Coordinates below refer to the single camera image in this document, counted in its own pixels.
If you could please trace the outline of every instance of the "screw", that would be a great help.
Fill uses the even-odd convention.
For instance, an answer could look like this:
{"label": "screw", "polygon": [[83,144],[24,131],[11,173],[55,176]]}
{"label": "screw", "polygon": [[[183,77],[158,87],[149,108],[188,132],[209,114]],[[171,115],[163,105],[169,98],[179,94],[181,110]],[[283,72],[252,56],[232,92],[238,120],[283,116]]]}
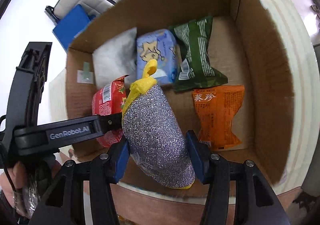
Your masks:
{"label": "screw", "polygon": [[219,160],[220,156],[218,154],[211,154],[211,159],[213,160]]}
{"label": "screw", "polygon": [[254,166],[254,162],[253,162],[253,161],[251,161],[251,160],[247,160],[247,161],[245,161],[245,164],[246,164],[247,166],[249,166],[249,167]]}
{"label": "screw", "polygon": [[103,153],[103,154],[101,154],[101,155],[99,156],[99,158],[100,158],[101,160],[106,160],[106,159],[108,159],[108,157],[109,157],[109,155],[108,155],[107,153]]}
{"label": "screw", "polygon": [[66,167],[70,167],[73,166],[73,161],[72,160],[68,160],[65,162]]}

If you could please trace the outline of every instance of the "red snack package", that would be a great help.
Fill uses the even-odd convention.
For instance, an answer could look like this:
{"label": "red snack package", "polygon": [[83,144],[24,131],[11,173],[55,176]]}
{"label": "red snack package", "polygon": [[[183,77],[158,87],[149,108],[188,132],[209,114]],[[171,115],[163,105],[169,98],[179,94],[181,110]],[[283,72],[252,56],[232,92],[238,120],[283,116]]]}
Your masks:
{"label": "red snack package", "polygon": [[[92,115],[107,116],[120,113],[126,101],[124,77],[118,78],[111,84],[100,89],[92,99]],[[105,148],[120,141],[123,135],[122,129],[107,132],[98,137],[98,142]]]}

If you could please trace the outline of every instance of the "white chair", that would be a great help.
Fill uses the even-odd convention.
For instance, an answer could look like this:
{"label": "white chair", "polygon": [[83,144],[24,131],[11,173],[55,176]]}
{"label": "white chair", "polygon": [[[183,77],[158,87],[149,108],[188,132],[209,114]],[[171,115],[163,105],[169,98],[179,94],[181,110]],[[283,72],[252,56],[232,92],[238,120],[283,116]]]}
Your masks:
{"label": "white chair", "polygon": [[80,4],[85,12],[91,15],[99,15],[106,11],[108,8],[116,4],[113,0],[59,0],[55,7],[47,6],[45,8],[48,16],[57,24],[66,14]]}

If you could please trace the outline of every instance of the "yellow fabric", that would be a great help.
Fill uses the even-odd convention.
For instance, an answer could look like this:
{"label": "yellow fabric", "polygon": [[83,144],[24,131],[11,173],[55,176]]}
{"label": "yellow fabric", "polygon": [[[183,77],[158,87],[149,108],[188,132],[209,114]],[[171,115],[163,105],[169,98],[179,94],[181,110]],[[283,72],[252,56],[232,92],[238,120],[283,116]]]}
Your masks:
{"label": "yellow fabric", "polygon": [[193,185],[195,181],[193,180],[193,182],[190,184],[190,185],[187,185],[187,186],[184,186],[182,188],[172,188],[172,187],[168,187],[168,188],[171,188],[171,189],[179,189],[179,190],[187,190],[187,189],[190,189],[190,187]]}
{"label": "yellow fabric", "polygon": [[142,78],[136,80],[130,85],[130,93],[122,109],[122,120],[125,112],[131,105],[131,103],[140,95],[145,94],[157,81],[150,75],[154,74],[157,70],[157,61],[152,59],[145,65],[142,73]]}

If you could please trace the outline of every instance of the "glittery silver object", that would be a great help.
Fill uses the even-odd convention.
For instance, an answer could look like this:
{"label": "glittery silver object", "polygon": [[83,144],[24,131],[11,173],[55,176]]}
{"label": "glittery silver object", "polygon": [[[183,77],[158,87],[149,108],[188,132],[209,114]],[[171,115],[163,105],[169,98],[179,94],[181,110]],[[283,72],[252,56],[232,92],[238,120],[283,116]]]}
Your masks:
{"label": "glittery silver object", "polygon": [[186,140],[158,84],[133,101],[122,128],[132,158],[147,175],[170,188],[194,181]]}

